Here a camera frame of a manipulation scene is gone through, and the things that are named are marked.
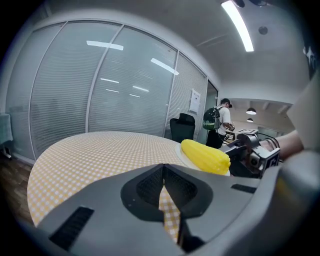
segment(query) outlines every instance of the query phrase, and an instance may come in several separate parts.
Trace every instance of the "man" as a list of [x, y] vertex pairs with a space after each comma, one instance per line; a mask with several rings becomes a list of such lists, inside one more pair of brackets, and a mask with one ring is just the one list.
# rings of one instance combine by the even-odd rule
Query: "man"
[[230, 125], [231, 117], [229, 108], [232, 108], [230, 100], [224, 98], [221, 100], [221, 104], [217, 107], [220, 113], [220, 127], [216, 130], [211, 130], [208, 133], [208, 138], [206, 140], [206, 145], [215, 149], [220, 149], [224, 143], [226, 137], [226, 130], [229, 129], [233, 131], [234, 128]]

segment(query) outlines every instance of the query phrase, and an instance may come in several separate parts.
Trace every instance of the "fluorescent light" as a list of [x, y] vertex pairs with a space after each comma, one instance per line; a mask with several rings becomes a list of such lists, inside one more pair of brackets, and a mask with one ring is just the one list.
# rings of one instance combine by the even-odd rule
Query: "fluorescent light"
[[109, 90], [109, 89], [105, 89], [106, 91], [110, 91], [110, 92], [115, 92], [115, 93], [118, 93], [117, 90]]
[[103, 80], [103, 81], [109, 81], [109, 82], [113, 82], [113, 83], [119, 84], [118, 81], [109, 80], [109, 79], [105, 79], [105, 78], [100, 78], [100, 79]]
[[160, 67], [164, 68], [165, 70], [170, 71], [172, 74], [175, 74], [176, 76], [179, 75], [178, 71], [175, 71], [172, 67], [169, 67], [168, 65], [164, 64], [163, 62], [161, 62], [161, 61], [159, 61], [159, 60], [157, 60], [155, 58], [152, 58], [151, 62], [153, 62], [154, 64], [159, 65]]
[[221, 6], [229, 15], [233, 24], [238, 30], [238, 33], [240, 34], [245, 50], [247, 52], [253, 52], [254, 47], [252, 45], [249, 32], [247, 30], [246, 24], [242, 19], [237, 7], [234, 5], [234, 3], [231, 0], [223, 2]]
[[120, 51], [124, 50], [124, 47], [122, 45], [109, 43], [109, 42], [86, 41], [86, 44], [88, 46], [106, 47], [106, 48], [116, 49], [116, 50], [120, 50]]
[[133, 88], [136, 88], [136, 89], [139, 89], [139, 90], [141, 90], [141, 91], [144, 91], [144, 92], [149, 92], [149, 90], [143, 89], [143, 88], [138, 87], [138, 86], [132, 86], [132, 87], [133, 87]]

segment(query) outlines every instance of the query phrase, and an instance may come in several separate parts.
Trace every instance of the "glass wall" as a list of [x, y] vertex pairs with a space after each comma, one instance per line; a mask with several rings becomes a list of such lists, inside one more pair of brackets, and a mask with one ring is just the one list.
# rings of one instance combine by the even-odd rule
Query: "glass wall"
[[89, 132], [126, 131], [162, 136], [177, 51], [123, 28], [99, 70], [89, 112]]
[[53, 40], [35, 78], [31, 137], [38, 158], [52, 144], [86, 131], [86, 112], [98, 63], [120, 27], [68, 23]]
[[[170, 138], [180, 113], [194, 116], [197, 139], [207, 77], [178, 52], [121, 24], [73, 21], [33, 32], [8, 87], [13, 151], [35, 160], [64, 138], [95, 131]], [[197, 113], [189, 111], [192, 89], [201, 94]]]
[[[185, 113], [194, 117], [194, 139], [197, 140], [204, 116], [207, 77], [182, 54], [179, 54], [176, 72], [178, 75], [175, 77], [173, 83], [164, 136], [171, 139], [170, 119], [178, 119], [180, 113]], [[192, 89], [200, 93], [198, 112], [189, 111]]]
[[62, 25], [33, 32], [14, 64], [6, 95], [6, 112], [11, 115], [13, 151], [35, 160], [30, 139], [29, 107], [32, 86], [39, 64]]

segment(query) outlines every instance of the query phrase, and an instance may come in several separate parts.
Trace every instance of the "yellow corn cob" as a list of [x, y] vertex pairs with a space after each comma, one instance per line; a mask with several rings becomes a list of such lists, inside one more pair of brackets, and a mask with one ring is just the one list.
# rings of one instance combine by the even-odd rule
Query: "yellow corn cob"
[[229, 170], [230, 158], [219, 149], [203, 145], [191, 139], [183, 140], [181, 149], [204, 172], [225, 175]]

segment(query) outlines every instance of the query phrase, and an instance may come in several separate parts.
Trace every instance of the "checkered tablecloth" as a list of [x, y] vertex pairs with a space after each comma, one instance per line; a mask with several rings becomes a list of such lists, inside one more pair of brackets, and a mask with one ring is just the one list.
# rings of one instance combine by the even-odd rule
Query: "checkered tablecloth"
[[9, 114], [0, 114], [0, 145], [7, 142], [13, 141], [11, 131], [11, 118]]
[[[121, 131], [84, 133], [55, 143], [38, 158], [29, 177], [27, 201], [34, 224], [99, 179], [154, 164], [184, 166], [175, 153], [177, 144], [162, 137]], [[176, 241], [180, 212], [165, 187], [159, 209], [164, 212], [165, 230]]]

